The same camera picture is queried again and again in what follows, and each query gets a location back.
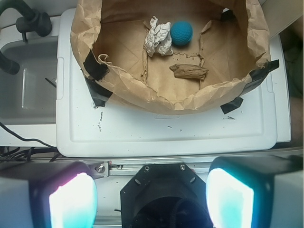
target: white container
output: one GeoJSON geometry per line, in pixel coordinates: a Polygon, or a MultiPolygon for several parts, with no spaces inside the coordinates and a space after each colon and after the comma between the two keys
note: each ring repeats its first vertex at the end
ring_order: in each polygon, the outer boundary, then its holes
{"type": "Polygon", "coordinates": [[[64,156],[194,155],[263,150],[277,142],[271,74],[242,96],[239,109],[227,115],[220,108],[200,114],[159,115],[111,102],[94,108],[70,46],[74,13],[75,9],[69,9],[61,16],[57,52],[57,147],[64,156]]]}

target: black faucet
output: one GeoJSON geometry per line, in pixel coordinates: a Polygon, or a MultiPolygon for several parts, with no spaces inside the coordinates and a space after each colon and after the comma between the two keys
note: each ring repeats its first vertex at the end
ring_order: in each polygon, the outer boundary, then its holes
{"type": "MultiPolygon", "coordinates": [[[[31,9],[23,0],[0,0],[0,15],[8,8],[16,9],[23,16],[16,21],[23,42],[27,42],[27,32],[36,32],[39,36],[45,37],[52,31],[49,15],[31,9]]],[[[6,73],[15,75],[19,72],[20,66],[0,52],[0,68],[6,73]]]]}

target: dirt speck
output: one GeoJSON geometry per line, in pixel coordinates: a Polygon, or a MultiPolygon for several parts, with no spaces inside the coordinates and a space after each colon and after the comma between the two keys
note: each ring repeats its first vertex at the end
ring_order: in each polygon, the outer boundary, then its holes
{"type": "Polygon", "coordinates": [[[235,118],[231,117],[231,116],[227,116],[223,118],[224,120],[236,120],[235,118]]]}

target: metal bracket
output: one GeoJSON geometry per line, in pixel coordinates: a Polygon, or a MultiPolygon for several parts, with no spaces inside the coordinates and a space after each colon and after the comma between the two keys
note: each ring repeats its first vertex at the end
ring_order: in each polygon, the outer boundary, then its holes
{"type": "Polygon", "coordinates": [[[109,176],[109,162],[108,161],[84,161],[87,166],[90,168],[92,173],[92,178],[99,179],[102,177],[108,177],[109,176]]]}

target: black lamp housing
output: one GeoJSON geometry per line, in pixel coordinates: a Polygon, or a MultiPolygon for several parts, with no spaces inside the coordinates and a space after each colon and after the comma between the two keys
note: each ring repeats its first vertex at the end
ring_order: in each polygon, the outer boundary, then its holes
{"type": "Polygon", "coordinates": [[[206,184],[185,164],[143,166],[121,190],[123,228],[212,228],[206,184]]]}

